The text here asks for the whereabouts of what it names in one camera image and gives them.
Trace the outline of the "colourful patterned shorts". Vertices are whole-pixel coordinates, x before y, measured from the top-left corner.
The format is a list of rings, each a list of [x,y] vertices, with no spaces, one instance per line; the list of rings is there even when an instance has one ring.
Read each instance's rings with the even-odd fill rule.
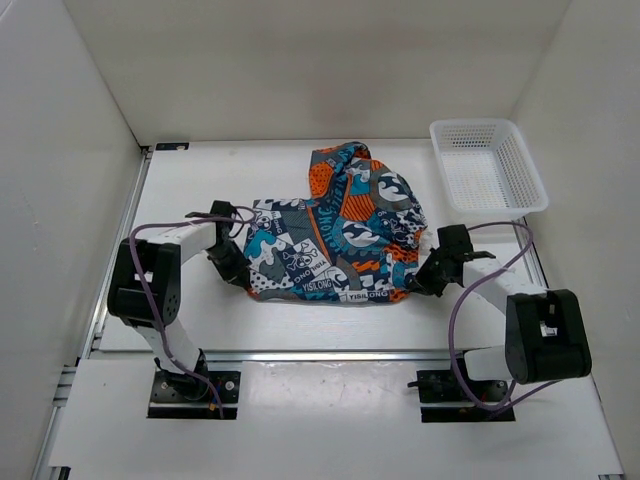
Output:
[[[361,142],[315,150],[310,198],[258,199],[246,236],[256,300],[394,303],[428,223],[407,181]]]

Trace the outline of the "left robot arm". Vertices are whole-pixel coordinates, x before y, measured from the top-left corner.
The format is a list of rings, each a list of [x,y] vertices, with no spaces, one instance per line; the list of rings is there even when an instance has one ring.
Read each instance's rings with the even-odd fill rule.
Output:
[[[221,403],[204,351],[179,320],[182,267],[203,254],[224,282],[247,290],[249,261],[233,230],[254,217],[248,207],[216,200],[209,211],[190,212],[181,222],[140,225],[118,247],[108,312],[144,338],[164,381],[189,401]]]

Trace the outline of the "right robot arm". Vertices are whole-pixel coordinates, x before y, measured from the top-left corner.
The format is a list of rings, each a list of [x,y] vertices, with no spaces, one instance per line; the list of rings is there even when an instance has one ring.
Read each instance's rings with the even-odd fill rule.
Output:
[[[548,384],[591,374],[592,356],[579,300],[567,289],[550,290],[521,278],[512,265],[533,246],[531,230],[520,223],[513,227],[527,234],[527,243],[509,262],[474,247],[463,224],[441,227],[438,246],[430,250],[419,269],[412,291],[440,297],[449,285],[463,292],[453,306],[448,325],[448,348],[452,372],[449,387],[460,399],[480,404],[486,381],[515,385]],[[477,294],[504,319],[504,340],[494,347],[472,349],[459,355],[455,346],[458,314],[464,301]]]

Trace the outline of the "white plastic basket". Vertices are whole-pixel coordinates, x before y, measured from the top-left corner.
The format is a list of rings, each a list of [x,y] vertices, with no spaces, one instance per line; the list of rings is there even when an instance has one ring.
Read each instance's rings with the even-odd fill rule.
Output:
[[[429,133],[452,218],[515,221],[548,208],[537,168],[511,121],[437,120]]]

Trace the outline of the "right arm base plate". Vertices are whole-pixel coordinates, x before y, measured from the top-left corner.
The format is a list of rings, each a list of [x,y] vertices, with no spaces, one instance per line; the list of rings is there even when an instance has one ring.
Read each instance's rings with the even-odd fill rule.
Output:
[[[418,370],[407,384],[418,392],[423,424],[514,422],[515,413],[506,408],[493,413],[475,406],[451,370]]]

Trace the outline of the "aluminium front rail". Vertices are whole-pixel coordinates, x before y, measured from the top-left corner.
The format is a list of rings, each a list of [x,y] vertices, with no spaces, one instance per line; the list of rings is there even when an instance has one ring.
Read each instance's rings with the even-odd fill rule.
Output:
[[[446,361],[448,350],[209,350],[209,362]]]

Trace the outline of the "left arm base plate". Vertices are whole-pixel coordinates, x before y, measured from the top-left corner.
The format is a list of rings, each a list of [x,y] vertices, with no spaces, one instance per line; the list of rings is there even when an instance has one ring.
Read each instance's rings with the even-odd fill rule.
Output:
[[[235,420],[238,414],[241,372],[238,370],[210,370],[206,383],[190,376],[156,369],[150,389],[147,417],[149,419]]]

